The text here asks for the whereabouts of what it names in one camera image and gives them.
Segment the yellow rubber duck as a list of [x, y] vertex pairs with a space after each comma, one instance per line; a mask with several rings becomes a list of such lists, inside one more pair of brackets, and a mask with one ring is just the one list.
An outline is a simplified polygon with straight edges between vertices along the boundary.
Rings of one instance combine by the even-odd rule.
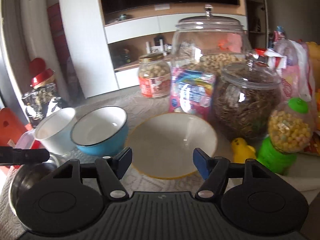
[[255, 148], [248, 145], [243, 138], [235, 138], [231, 142], [231, 148], [234, 163], [244, 164], [247, 159], [256, 159]]

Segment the blue enamel bowl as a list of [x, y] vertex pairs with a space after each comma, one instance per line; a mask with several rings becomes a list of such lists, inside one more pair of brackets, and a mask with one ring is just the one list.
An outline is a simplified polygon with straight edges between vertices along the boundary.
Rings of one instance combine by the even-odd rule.
[[71, 141], [87, 155], [114, 156], [124, 148], [128, 132], [127, 112], [118, 106], [104, 106], [75, 123]]

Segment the black snack bag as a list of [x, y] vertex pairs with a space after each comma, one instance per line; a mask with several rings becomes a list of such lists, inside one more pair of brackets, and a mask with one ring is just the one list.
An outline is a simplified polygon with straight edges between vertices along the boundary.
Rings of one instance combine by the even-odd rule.
[[22, 101], [33, 128], [64, 106], [64, 101], [59, 96], [56, 84], [53, 82], [25, 93]]

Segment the stainless steel bowl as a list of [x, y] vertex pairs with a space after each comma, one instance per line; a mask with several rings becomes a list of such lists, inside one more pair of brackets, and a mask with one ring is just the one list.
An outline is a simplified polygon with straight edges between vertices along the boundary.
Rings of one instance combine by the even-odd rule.
[[25, 164], [17, 169], [8, 193], [9, 205], [15, 216], [17, 216], [16, 205], [22, 194], [58, 167], [58, 163], [50, 160], [45, 163]]

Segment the pink marshmallow bag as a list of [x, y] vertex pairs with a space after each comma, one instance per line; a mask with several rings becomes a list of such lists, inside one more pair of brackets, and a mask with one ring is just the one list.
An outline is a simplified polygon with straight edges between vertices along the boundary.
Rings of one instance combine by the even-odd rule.
[[172, 69], [169, 111], [208, 119], [216, 76], [212, 73]]

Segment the white wood tv cabinet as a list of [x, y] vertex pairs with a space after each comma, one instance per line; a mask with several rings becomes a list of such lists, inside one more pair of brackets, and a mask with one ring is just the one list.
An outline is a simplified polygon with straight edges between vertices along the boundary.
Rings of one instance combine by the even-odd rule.
[[[147, 6], [125, 11], [131, 18], [105, 23], [101, 0], [59, 0], [71, 60], [85, 98], [138, 85], [137, 59], [156, 35], [171, 42], [175, 25], [204, 14], [204, 3]], [[116, 67], [114, 52], [130, 51], [131, 63]]]

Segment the green toy tractor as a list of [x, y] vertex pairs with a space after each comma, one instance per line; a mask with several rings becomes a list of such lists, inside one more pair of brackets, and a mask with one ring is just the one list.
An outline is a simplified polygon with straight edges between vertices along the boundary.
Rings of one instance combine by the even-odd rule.
[[127, 48], [119, 48], [114, 52], [113, 62], [116, 67], [131, 63], [130, 51]]

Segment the white gold-rimmed bowl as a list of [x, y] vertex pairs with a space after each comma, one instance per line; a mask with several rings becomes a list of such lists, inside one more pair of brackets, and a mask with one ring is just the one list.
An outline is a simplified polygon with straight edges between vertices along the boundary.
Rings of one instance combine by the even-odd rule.
[[125, 145], [132, 149], [132, 166], [138, 172], [156, 179], [177, 179], [197, 171], [195, 148], [212, 157], [217, 143], [217, 133], [207, 121], [186, 113], [165, 113], [134, 128]]

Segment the tall white bowl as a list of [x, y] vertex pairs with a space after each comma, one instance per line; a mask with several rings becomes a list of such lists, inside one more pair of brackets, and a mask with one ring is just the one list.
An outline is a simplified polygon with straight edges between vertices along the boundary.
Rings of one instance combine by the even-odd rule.
[[64, 155], [75, 148], [71, 130], [76, 123], [76, 111], [63, 108], [43, 119], [35, 129], [35, 139], [50, 153]]

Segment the glass sunflower seed jar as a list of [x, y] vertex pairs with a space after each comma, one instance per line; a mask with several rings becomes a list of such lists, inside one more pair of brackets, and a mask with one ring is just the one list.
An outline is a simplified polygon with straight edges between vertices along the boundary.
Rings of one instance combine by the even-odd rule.
[[255, 141], [267, 132], [271, 112], [280, 104], [281, 79], [255, 51], [243, 62], [224, 66], [215, 83], [212, 111], [229, 140]]

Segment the orange bear-shaped chair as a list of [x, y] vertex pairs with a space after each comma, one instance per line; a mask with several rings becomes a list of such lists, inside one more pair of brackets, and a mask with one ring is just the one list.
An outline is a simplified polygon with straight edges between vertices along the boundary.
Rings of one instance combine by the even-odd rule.
[[8, 107], [0, 111], [0, 144], [1, 146], [17, 145], [24, 133], [31, 131], [31, 124], [24, 125], [15, 113]]

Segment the large glass peanut jar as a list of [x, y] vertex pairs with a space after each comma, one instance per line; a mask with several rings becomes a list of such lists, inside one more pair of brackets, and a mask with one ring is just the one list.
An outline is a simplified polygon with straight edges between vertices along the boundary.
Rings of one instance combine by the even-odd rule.
[[171, 64], [174, 69], [187, 69], [220, 75], [221, 69], [246, 59], [252, 47], [239, 20], [212, 14], [179, 20], [172, 40]]

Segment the red white plastic tray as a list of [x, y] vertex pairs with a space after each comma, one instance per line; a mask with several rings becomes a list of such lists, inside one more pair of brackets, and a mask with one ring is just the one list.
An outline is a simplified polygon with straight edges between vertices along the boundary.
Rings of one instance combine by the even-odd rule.
[[41, 143], [35, 139], [35, 129], [27, 131], [23, 135], [21, 135], [14, 148], [25, 150], [41, 148]]

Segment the red trash bin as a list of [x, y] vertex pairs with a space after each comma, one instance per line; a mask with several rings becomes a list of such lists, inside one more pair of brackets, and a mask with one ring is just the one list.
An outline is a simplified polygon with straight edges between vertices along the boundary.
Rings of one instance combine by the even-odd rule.
[[55, 72], [47, 68], [44, 59], [37, 57], [29, 63], [29, 72], [32, 76], [31, 87], [37, 89], [46, 84], [55, 82]]

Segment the small peanut jar gold lid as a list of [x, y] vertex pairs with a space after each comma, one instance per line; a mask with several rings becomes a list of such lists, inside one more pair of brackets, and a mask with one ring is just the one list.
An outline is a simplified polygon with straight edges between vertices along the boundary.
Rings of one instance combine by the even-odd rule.
[[146, 54], [139, 58], [138, 79], [143, 96], [163, 98], [170, 94], [171, 69], [163, 53]]

